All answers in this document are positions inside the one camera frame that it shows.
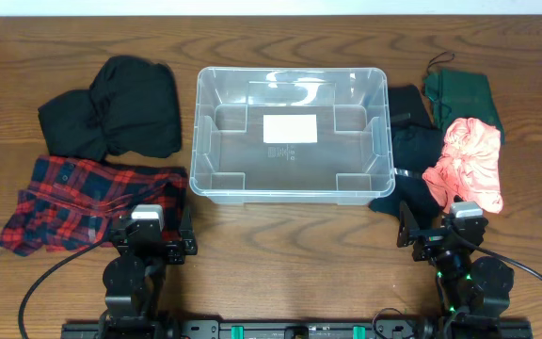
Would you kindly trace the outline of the salmon pink garment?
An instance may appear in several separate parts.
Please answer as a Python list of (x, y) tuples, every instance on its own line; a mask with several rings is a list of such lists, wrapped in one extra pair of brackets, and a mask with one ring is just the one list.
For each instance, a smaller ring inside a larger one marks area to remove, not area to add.
[(493, 214), (503, 209), (499, 176), (501, 131), (476, 118), (458, 118), (448, 127), (435, 166), (422, 178), (445, 212), (456, 197)]

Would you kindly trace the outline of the red plaid flannel shirt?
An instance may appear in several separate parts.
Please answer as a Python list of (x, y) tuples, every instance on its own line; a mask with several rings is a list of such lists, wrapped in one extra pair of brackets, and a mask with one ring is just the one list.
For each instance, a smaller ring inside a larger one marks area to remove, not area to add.
[(40, 156), (27, 188), (0, 234), (0, 247), (27, 256), (82, 250), (101, 240), (139, 204), (157, 204), (165, 240), (177, 240), (188, 177), (179, 167), (154, 168)]

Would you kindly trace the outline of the dark navy pants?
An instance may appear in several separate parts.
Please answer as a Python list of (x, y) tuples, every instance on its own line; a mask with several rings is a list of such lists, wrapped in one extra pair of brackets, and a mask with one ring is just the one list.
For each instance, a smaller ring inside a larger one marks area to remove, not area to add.
[(400, 203), (405, 202), (419, 226), (429, 228), (441, 207), (422, 174), (437, 164), (443, 136), (430, 121), (416, 86), (390, 88), (388, 99), (395, 189), (389, 196), (371, 201), (369, 208), (399, 218)]

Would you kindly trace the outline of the black hoodie garment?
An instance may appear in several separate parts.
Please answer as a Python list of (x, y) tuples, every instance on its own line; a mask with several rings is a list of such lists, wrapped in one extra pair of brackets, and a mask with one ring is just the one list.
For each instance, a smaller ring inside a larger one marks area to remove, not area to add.
[(49, 154), (101, 162), (128, 152), (167, 158), (182, 148), (174, 74), (163, 63), (112, 56), (87, 89), (38, 109)]

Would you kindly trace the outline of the dark green garment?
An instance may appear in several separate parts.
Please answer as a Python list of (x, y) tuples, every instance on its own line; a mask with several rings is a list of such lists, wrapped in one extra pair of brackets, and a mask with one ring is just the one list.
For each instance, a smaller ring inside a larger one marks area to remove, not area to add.
[(454, 58), (453, 52), (443, 52), (426, 66), (423, 95), (431, 104), (434, 124), (445, 134), (456, 119), (475, 118), (498, 129), (504, 145), (505, 132), (487, 76), (442, 67)]

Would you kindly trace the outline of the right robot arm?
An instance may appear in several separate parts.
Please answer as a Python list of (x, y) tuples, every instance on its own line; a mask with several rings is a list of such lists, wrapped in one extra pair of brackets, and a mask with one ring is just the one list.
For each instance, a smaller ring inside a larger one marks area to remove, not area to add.
[(509, 307), (513, 269), (493, 256), (470, 256), (484, 241), (487, 219), (475, 202), (455, 202), (438, 228), (424, 229), (405, 202), (400, 203), (397, 246), (411, 246), (412, 258), (436, 270), (443, 307), (440, 338), (499, 333), (500, 315)]

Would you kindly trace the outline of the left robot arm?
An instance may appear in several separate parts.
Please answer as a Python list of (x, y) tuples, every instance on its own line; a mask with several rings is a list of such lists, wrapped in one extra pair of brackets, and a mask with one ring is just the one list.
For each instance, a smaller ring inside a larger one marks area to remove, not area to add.
[(167, 315), (159, 313), (158, 300), (168, 266), (182, 265), (198, 253), (198, 244), (188, 208), (177, 229), (175, 240), (166, 240), (162, 207), (140, 204), (110, 231), (110, 242), (119, 257), (103, 274), (105, 304), (109, 319), (103, 321), (102, 338), (169, 338), (176, 327)]

